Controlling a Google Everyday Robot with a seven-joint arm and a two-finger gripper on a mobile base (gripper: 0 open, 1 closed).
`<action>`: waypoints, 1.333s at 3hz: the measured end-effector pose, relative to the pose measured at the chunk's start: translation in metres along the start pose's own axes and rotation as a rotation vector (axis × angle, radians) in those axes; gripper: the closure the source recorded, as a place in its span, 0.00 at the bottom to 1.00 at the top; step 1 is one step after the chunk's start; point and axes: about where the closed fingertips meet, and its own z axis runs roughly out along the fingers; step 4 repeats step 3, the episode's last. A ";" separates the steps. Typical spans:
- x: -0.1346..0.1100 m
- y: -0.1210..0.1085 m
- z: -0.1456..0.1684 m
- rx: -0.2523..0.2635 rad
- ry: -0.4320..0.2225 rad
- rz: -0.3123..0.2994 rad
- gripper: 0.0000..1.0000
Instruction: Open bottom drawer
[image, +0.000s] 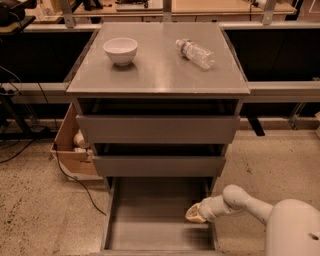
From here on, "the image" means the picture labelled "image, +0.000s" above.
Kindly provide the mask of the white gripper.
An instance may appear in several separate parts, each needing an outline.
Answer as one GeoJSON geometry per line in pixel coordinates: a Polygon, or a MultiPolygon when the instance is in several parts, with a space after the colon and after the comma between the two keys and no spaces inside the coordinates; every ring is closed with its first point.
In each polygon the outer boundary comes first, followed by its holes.
{"type": "Polygon", "coordinates": [[[186,212],[186,219],[193,223],[214,222],[216,215],[212,210],[212,200],[203,199],[200,203],[195,203],[186,212]]]}

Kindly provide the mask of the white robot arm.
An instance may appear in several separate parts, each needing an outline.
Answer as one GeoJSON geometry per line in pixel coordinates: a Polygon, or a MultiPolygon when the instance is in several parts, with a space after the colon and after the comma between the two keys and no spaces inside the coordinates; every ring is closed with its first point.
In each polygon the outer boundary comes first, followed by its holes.
{"type": "Polygon", "coordinates": [[[320,211],[300,200],[285,199],[271,205],[237,185],[228,185],[221,195],[191,206],[185,217],[204,223],[241,212],[266,226],[265,256],[320,256],[320,211]]]}

